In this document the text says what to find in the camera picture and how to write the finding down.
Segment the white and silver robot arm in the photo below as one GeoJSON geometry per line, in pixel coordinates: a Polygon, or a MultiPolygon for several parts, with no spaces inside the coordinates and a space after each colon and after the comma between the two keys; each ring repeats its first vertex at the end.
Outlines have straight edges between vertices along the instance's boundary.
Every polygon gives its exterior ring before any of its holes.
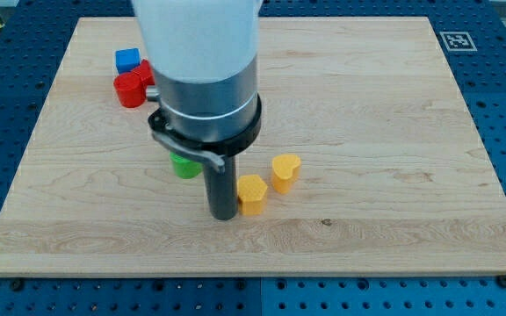
{"type": "Polygon", "coordinates": [[[168,124],[187,139],[242,132],[257,111],[261,0],[136,0],[168,124]]]}

